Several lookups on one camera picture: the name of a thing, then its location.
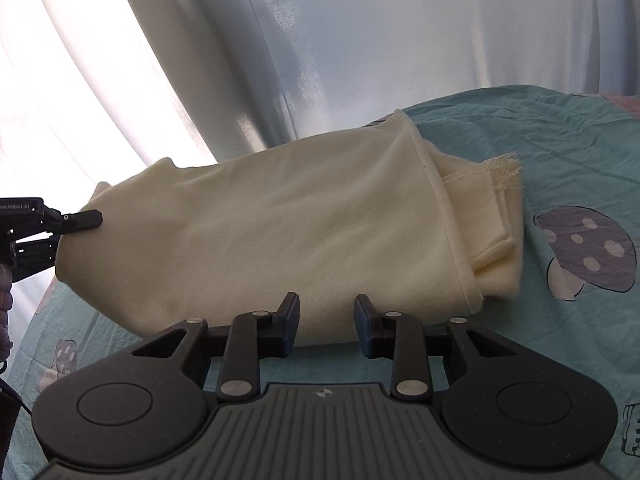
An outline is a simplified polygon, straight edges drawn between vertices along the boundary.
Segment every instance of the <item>beige scarf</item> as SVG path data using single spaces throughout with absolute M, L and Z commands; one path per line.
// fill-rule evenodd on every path
M 426 323 L 512 298 L 522 266 L 520 165 L 477 164 L 422 139 L 401 111 L 378 126 L 296 140 L 215 166 L 164 158 L 83 208 L 56 274 L 124 328 L 210 326 L 301 301 L 299 346 L 356 340 L 353 300 Z

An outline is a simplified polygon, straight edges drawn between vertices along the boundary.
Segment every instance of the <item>printed mushroom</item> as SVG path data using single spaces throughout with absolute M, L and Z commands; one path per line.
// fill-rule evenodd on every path
M 626 292 L 636 278 L 636 250 L 613 219 L 581 206 L 563 206 L 535 219 L 556 255 L 547 282 L 556 298 L 572 300 L 580 283 Z

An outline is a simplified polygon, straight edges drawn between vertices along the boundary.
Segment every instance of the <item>gloved hand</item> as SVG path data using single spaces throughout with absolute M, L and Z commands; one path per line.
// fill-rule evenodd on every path
M 14 344 L 9 339 L 7 326 L 9 325 L 8 311 L 14 306 L 11 295 L 12 274 L 9 267 L 0 264 L 0 363 L 9 358 Z

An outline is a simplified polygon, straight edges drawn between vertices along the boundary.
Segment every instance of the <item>teal bedsheet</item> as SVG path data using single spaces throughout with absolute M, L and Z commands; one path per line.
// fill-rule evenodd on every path
M 640 480 L 640 122 L 600 96 L 531 86 L 479 89 L 405 111 L 445 153 L 475 161 L 517 153 L 525 192 L 522 291 L 515 301 L 488 300 L 473 321 L 603 384 L 618 406 L 618 427 L 602 463 L 621 479 Z M 58 284 L 6 380 L 32 405 L 51 381 L 134 341 Z M 264 360 L 261 370 L 265 382 L 387 384 L 391 363 L 367 360 L 347 344 L 296 349 L 286 361 Z M 434 370 L 436 387 L 445 388 Z M 22 414 L 2 478 L 26 480 L 44 464 Z

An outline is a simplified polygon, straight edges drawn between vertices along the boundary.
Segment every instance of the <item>teal fabric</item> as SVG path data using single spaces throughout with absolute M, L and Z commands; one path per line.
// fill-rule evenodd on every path
M 637 248 L 640 122 L 599 96 L 530 86 L 464 92 L 405 111 L 445 153 L 478 162 L 505 152 L 518 155 L 525 192 L 522 291 L 515 301 L 487 300 L 473 321 L 603 384 L 616 400 L 619 421 L 602 463 L 621 479 L 640 480 L 638 286 L 622 293 L 586 283 L 575 301 L 556 299 L 546 278 L 554 244 L 534 224 L 534 217 L 548 211 L 582 206 L 615 220 Z M 636 267 L 633 272 L 637 278 Z M 63 376 L 134 341 L 59 284 L 34 316 L 7 380 L 32 405 L 43 377 Z M 444 389 L 443 371 L 432 360 L 436 387 Z M 212 366 L 206 389 L 213 388 L 218 366 Z M 391 362 L 367 360 L 356 344 L 348 344 L 296 349 L 286 361 L 264 360 L 261 370 L 263 382 L 388 384 Z M 32 478 L 44 463 L 22 414 L 2 478 Z

